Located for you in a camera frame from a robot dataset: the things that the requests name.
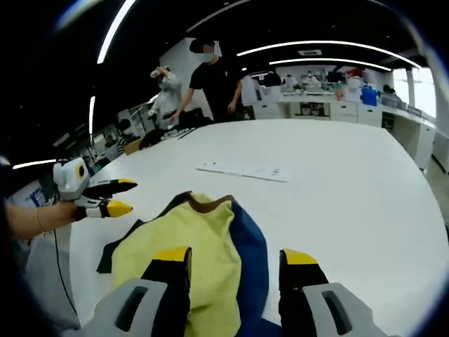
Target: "cable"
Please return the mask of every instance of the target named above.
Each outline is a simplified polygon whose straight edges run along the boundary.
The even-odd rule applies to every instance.
[[[59,271],[59,276],[61,278],[61,283],[62,283],[62,286],[64,287],[64,292],[65,292],[65,295],[67,296],[67,300],[69,300],[70,306],[72,307],[73,311],[75,311],[75,314],[78,316],[75,306],[73,305],[72,300],[70,299],[67,288],[65,287],[64,279],[62,278],[61,265],[59,264],[59,249],[58,249],[58,238],[56,237],[56,230],[53,231],[53,234],[55,235],[56,263],[58,264],[58,271]]]

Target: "window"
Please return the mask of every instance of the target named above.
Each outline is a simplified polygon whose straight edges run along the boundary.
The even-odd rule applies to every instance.
[[[409,104],[407,72],[405,69],[393,70],[393,84],[396,95]]]
[[[430,68],[413,68],[413,84],[415,87],[415,107],[430,117],[436,117],[436,98],[434,78]]]

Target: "bracelet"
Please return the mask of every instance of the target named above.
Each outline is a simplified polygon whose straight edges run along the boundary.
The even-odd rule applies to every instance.
[[[42,229],[43,232],[46,232],[46,230],[43,228],[42,224],[39,222],[39,219],[37,217],[37,211],[39,210],[39,207],[36,207],[36,213],[35,213],[35,217],[36,217],[36,223],[37,225]]]

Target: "yellow cloth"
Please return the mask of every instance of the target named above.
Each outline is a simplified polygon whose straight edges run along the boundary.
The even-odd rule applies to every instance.
[[[201,202],[212,201],[193,194]],[[158,251],[192,248],[190,313],[186,337],[234,337],[240,327],[237,305],[241,259],[229,234],[231,202],[197,213],[186,202],[162,218],[140,226],[112,255],[112,286],[141,278]]]

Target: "blue container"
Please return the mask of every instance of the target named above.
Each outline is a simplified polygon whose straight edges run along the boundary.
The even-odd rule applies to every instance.
[[[366,105],[377,106],[377,90],[373,90],[371,88],[363,88],[362,102]]]

